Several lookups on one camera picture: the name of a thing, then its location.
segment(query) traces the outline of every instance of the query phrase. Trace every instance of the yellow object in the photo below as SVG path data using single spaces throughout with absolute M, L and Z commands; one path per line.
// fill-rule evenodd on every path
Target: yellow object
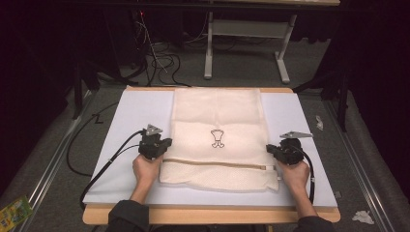
M 0 211 L 0 232 L 7 232 L 31 216 L 33 210 L 26 196 L 19 197 Z

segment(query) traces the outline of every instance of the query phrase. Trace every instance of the sleeve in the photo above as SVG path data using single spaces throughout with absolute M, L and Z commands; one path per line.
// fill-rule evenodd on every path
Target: sleeve
M 302 217 L 293 232 L 335 232 L 333 225 L 322 217 Z
M 108 214 L 107 232 L 143 232 L 149 227 L 149 208 L 135 201 L 118 202 Z

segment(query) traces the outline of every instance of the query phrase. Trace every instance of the white board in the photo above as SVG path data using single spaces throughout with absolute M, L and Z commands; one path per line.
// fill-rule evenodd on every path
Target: white board
M 290 131 L 310 132 L 305 114 L 296 94 L 262 93 L 270 144 L 279 145 L 280 134 Z M 105 142 L 94 175 L 103 168 L 127 138 L 152 124 L 163 129 L 161 139 L 170 135 L 173 91 L 124 91 Z M 139 143 L 141 136 L 133 138 L 125 148 Z M 329 180 L 312 138 L 301 138 L 302 148 L 309 155 L 315 171 L 314 206 L 336 207 Z M 137 147 L 121 154 L 103 173 L 85 195 L 86 204 L 115 204 L 129 199 L 135 186 L 132 161 Z M 186 185 L 166 185 L 155 182 L 146 200 L 148 205 L 161 206 L 240 206 L 273 207 L 294 206 L 293 199 L 283 181 L 279 190 L 257 192 L 227 192 L 190 188 Z

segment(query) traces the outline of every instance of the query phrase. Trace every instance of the white towel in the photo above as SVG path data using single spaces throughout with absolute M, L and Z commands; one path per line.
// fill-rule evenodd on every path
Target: white towel
M 200 189 L 278 189 L 259 90 L 177 89 L 162 183 Z

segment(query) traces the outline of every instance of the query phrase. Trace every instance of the human hand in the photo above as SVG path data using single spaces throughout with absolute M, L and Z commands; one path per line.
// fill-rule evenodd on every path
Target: human hand
M 311 205 L 306 191 L 310 172 L 308 165 L 304 161 L 300 161 L 294 165 L 287 165 L 278 161 L 278 165 L 283 171 L 283 180 L 295 199 L 299 218 L 317 216 L 316 210 Z
M 132 169 L 136 179 L 136 187 L 130 200 L 140 204 L 145 203 L 145 198 L 160 173 L 162 159 L 163 156 L 155 160 L 148 160 L 144 156 L 139 155 L 133 160 Z
M 278 165 L 283 172 L 283 181 L 289 187 L 292 194 L 299 193 L 301 190 L 306 192 L 309 167 L 304 161 L 293 165 L 287 165 L 278 161 Z
M 132 169 L 137 182 L 153 183 L 160 173 L 162 158 L 163 156 L 159 156 L 154 160 L 149 160 L 142 155 L 136 157 L 132 162 Z

